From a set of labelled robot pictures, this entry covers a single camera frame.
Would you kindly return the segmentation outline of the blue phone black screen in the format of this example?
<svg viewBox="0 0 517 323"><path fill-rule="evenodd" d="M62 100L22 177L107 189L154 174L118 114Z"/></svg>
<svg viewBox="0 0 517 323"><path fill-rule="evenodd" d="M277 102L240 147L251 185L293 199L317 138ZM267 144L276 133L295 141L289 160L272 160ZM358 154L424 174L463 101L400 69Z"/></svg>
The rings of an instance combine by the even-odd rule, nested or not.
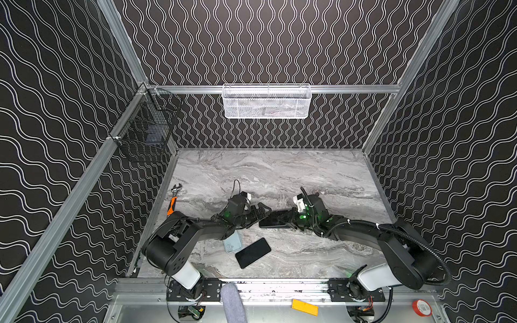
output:
<svg viewBox="0 0 517 323"><path fill-rule="evenodd" d="M289 223L289 222L291 222L291 220L279 220L277 218L278 211L273 211L270 214L271 214L270 218L269 218L270 222L282 222L282 223Z"/></svg>

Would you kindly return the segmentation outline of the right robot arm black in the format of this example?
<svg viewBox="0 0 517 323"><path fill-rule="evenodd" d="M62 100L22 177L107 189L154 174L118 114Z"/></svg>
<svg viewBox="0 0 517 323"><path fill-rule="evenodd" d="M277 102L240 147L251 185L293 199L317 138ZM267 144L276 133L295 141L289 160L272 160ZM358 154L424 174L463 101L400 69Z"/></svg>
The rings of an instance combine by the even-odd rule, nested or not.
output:
<svg viewBox="0 0 517 323"><path fill-rule="evenodd" d="M403 285L418 290L424 285L445 286L452 281L446 261L411 225L399 219L375 223L332 214L318 194L295 196L295 207L273 211L280 226L310 230L322 239L345 241L377 249L382 261L363 265L353 275L363 290Z"/></svg>

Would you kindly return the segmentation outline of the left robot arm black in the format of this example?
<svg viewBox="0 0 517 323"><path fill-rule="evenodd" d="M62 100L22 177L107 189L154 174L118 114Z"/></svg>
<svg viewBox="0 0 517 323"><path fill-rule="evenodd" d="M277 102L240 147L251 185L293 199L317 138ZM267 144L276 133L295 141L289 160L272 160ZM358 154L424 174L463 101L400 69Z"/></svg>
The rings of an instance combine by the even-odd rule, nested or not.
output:
<svg viewBox="0 0 517 323"><path fill-rule="evenodd" d="M143 254L149 264L189 291L201 280L200 272L188 261L199 241L224 240L236 230L248 229L271 213L272 208L263 203L252 205L245 192L229 198L222 211L209 219L175 211L145 241Z"/></svg>

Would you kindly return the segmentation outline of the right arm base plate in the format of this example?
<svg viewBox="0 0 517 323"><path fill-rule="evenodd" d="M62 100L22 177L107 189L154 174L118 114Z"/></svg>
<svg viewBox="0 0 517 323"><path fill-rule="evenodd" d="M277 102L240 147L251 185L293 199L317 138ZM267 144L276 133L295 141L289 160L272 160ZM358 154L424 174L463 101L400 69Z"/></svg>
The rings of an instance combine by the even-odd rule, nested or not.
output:
<svg viewBox="0 0 517 323"><path fill-rule="evenodd" d="M357 281L349 279L330 279L327 282L327 293L332 302L384 302L386 300L382 289L367 291Z"/></svg>

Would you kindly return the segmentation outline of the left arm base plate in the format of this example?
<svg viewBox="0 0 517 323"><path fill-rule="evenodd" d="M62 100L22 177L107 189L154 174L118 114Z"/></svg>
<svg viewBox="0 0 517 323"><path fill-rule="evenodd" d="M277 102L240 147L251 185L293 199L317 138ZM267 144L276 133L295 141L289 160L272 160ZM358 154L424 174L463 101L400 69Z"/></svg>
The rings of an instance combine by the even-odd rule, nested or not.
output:
<svg viewBox="0 0 517 323"><path fill-rule="evenodd" d="M216 278L201 278L192 289L172 280L168 284L166 300L172 302L219 302L223 282Z"/></svg>

